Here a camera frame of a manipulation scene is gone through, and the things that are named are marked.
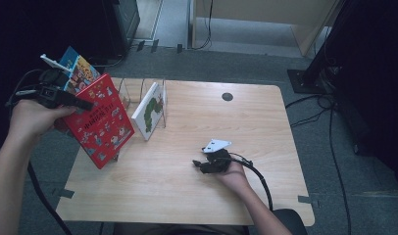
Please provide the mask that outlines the black metal stand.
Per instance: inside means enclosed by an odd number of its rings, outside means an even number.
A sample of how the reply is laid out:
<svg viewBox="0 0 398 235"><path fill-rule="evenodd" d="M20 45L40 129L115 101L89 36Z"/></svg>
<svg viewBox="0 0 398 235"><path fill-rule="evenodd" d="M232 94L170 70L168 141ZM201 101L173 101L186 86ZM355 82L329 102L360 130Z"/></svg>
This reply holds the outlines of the black metal stand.
<svg viewBox="0 0 398 235"><path fill-rule="evenodd" d="M343 27L347 16L346 7L351 0L329 0L321 9L315 23L293 25L291 27L299 49L303 55L317 42L323 29L329 27L329 34L323 40L323 45L305 70L288 70L287 75L295 93L325 94L321 82L321 74L328 67L337 65L337 42L339 30Z"/></svg>

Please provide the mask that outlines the person's right hand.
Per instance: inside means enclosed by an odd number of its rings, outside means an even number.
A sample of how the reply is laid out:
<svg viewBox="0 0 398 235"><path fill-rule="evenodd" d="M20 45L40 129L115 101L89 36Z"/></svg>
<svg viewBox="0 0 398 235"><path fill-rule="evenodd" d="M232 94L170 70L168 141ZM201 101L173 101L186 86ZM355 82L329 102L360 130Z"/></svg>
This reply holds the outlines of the person's right hand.
<svg viewBox="0 0 398 235"><path fill-rule="evenodd" d="M236 162L231 162L225 172L217 173L216 178L236 194L250 189L243 166Z"/></svg>

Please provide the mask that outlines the black round seat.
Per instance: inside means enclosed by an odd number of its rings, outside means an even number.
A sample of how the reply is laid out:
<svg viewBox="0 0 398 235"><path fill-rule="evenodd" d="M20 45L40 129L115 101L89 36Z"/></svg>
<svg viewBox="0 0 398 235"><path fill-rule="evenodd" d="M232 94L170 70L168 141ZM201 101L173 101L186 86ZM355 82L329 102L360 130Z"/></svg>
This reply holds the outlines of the black round seat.
<svg viewBox="0 0 398 235"><path fill-rule="evenodd" d="M308 235L300 215L291 209L275 210L274 215L292 233L292 235Z"/></svg>

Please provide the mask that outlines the colourful animal picture book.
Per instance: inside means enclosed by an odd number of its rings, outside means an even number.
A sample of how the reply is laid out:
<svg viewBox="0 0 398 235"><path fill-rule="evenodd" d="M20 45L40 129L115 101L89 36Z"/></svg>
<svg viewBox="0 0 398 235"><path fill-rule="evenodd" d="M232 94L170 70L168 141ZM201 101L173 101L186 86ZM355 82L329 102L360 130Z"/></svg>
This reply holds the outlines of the colourful animal picture book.
<svg viewBox="0 0 398 235"><path fill-rule="evenodd" d="M67 67L72 71L68 74L65 90L72 94L79 93L100 77L100 72L80 55L67 59Z"/></svg>

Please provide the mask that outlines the white caterpillar picture book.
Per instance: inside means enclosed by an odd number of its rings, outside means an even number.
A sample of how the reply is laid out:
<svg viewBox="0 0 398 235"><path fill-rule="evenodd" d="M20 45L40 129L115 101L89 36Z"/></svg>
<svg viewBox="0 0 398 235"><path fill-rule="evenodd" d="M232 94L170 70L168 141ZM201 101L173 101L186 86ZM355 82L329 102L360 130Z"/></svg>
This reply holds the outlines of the white caterpillar picture book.
<svg viewBox="0 0 398 235"><path fill-rule="evenodd" d="M141 135L148 141L165 113L167 92L164 84L153 82L131 116Z"/></svg>

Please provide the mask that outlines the black curtain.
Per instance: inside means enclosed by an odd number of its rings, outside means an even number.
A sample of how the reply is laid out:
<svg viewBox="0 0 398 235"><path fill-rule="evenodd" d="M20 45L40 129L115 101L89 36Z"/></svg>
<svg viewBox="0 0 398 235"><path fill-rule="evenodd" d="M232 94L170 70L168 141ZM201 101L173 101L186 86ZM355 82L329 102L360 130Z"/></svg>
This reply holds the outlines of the black curtain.
<svg viewBox="0 0 398 235"><path fill-rule="evenodd" d="M73 47L91 63L124 53L117 36L117 0L0 0L0 146L8 130L5 107L28 71L45 69Z"/></svg>
<svg viewBox="0 0 398 235"><path fill-rule="evenodd" d="M398 0L345 0L326 46L333 84L361 119L356 145L398 181Z"/></svg>

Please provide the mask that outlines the clear acrylic book rack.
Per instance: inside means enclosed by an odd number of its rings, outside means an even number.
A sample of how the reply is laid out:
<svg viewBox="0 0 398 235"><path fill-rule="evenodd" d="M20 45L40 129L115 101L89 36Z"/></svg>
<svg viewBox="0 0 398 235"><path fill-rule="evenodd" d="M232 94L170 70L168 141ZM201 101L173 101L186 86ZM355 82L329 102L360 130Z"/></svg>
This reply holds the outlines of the clear acrylic book rack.
<svg viewBox="0 0 398 235"><path fill-rule="evenodd" d="M141 159L155 149L156 142L159 140L160 134L167 127L166 108L168 103L168 97L166 101L165 113L159 120L159 123L157 124L153 134L148 141L146 141L141 135L135 122L131 119L131 116L153 82L164 84L165 87L166 82L163 79L158 78L113 78L113 82L119 91L127 116L134 128L133 135L119 150L119 153L115 156L115 161L124 162L129 160Z"/></svg>

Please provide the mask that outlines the light wooden cabinet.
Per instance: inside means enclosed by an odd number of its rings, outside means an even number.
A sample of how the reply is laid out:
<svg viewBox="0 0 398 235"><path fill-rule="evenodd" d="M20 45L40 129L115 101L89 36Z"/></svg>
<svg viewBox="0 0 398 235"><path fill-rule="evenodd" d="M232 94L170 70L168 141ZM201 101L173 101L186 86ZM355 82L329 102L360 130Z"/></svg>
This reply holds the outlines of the light wooden cabinet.
<svg viewBox="0 0 398 235"><path fill-rule="evenodd" d="M334 22L342 0L189 0L192 45L197 18L290 24L302 56L307 56L323 28Z"/></svg>

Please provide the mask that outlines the person's left hand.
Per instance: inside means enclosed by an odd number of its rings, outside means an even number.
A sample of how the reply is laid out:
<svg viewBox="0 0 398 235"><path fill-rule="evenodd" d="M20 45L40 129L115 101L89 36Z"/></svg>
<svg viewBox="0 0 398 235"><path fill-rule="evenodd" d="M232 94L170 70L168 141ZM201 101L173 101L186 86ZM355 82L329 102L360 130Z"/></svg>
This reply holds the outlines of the person's left hand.
<svg viewBox="0 0 398 235"><path fill-rule="evenodd" d="M35 140L49 130L59 118L76 111L76 107L48 109L33 100L21 100L14 108L10 120L8 139Z"/></svg>

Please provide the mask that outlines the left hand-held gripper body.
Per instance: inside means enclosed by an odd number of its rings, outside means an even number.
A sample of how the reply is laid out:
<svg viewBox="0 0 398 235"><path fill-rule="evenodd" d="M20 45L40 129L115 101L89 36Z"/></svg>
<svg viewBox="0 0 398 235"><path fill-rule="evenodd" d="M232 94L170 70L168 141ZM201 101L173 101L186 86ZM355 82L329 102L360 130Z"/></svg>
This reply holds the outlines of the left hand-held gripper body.
<svg viewBox="0 0 398 235"><path fill-rule="evenodd" d="M38 78L40 90L38 102L46 108L54 109L58 106L70 106L74 103L74 95L65 90L69 81L68 74L72 71L58 62L49 59L45 54L40 58L50 66Z"/></svg>

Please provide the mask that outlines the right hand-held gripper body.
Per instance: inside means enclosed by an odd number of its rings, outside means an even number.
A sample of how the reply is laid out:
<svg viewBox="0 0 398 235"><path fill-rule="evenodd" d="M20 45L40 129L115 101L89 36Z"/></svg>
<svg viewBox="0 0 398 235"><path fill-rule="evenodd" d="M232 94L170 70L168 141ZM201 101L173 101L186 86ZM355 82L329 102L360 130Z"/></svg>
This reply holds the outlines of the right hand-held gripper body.
<svg viewBox="0 0 398 235"><path fill-rule="evenodd" d="M212 139L206 147L202 149L206 155L207 163L205 165L209 168L210 173L225 172L230 164L231 156L225 147L231 144L230 141Z"/></svg>

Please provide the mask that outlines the red picture book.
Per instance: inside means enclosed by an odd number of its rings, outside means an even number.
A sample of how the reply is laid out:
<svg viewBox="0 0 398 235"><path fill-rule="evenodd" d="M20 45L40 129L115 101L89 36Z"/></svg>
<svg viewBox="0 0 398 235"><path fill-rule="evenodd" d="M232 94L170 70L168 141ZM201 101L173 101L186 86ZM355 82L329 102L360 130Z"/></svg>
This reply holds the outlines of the red picture book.
<svg viewBox="0 0 398 235"><path fill-rule="evenodd" d="M116 157L134 134L133 126L112 78L102 74L75 96L93 104L90 111L78 109L58 122L59 129L74 137L97 168Z"/></svg>

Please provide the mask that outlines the black cabinet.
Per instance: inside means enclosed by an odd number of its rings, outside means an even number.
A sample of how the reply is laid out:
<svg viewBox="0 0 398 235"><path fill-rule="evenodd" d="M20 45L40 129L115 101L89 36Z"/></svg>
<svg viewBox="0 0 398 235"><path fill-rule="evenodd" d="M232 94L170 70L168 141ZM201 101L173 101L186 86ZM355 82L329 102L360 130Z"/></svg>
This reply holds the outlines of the black cabinet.
<svg viewBox="0 0 398 235"><path fill-rule="evenodd" d="M140 23L136 0L102 0L114 56L130 48Z"/></svg>

